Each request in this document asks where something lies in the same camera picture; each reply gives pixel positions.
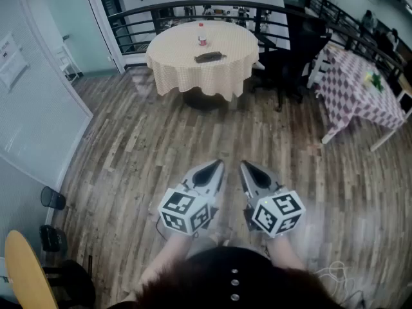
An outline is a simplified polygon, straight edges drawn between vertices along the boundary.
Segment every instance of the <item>black trash bin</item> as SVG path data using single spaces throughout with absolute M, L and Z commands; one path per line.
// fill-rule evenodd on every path
M 43 206 L 62 210 L 66 206 L 66 198 L 54 191 L 52 188 L 44 187 L 41 191 L 40 200 Z
M 67 251 L 66 234 L 51 225 L 41 225 L 40 229 L 41 245 L 45 252 L 62 252 Z

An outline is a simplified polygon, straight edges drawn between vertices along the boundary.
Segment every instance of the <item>purple and white checkered tablecloth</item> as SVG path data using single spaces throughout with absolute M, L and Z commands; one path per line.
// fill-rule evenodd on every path
M 382 78 L 382 93 L 364 85 L 367 71 L 379 74 L 373 64 L 334 46 L 327 45 L 324 51 L 331 65 L 319 83 L 317 94 L 324 97 L 331 122 L 327 135 L 333 136 L 344 129 L 353 116 L 390 129 L 402 125 L 404 112 L 387 82 Z

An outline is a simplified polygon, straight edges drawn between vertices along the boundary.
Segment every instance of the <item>bottle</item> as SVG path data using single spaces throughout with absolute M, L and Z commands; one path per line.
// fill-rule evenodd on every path
M 199 23 L 198 40 L 200 46 L 206 46 L 206 33 L 205 28 L 203 27 L 203 23 Z

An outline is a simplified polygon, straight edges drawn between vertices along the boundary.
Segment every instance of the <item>white marker cube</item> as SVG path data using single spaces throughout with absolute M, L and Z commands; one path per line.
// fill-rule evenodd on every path
M 165 227 L 190 236 L 211 219 L 208 199 L 195 191 L 168 189 L 158 211 Z
M 290 231 L 306 212 L 295 191 L 259 199 L 252 220 L 270 237 Z

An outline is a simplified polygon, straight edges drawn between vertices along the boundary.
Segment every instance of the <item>tablecloth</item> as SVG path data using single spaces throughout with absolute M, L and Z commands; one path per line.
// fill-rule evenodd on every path
M 404 113 L 383 77 L 382 93 L 364 85 L 367 71 L 379 74 L 372 63 L 351 51 L 331 45 L 324 50 L 331 66 L 319 83 L 317 93 L 324 97 L 331 121 L 327 136 L 333 136 L 345 128 L 353 116 L 369 119 L 390 129 L 402 125 Z
M 207 45 L 198 44 L 203 23 Z M 198 64 L 195 56 L 208 52 L 226 55 L 220 61 Z M 196 21 L 174 26 L 157 35 L 146 52 L 147 66 L 154 71 L 157 91 L 165 95 L 179 87 L 200 87 L 204 94 L 221 94 L 232 100 L 243 93 L 243 81 L 252 75 L 259 60 L 258 40 L 245 28 L 223 21 Z

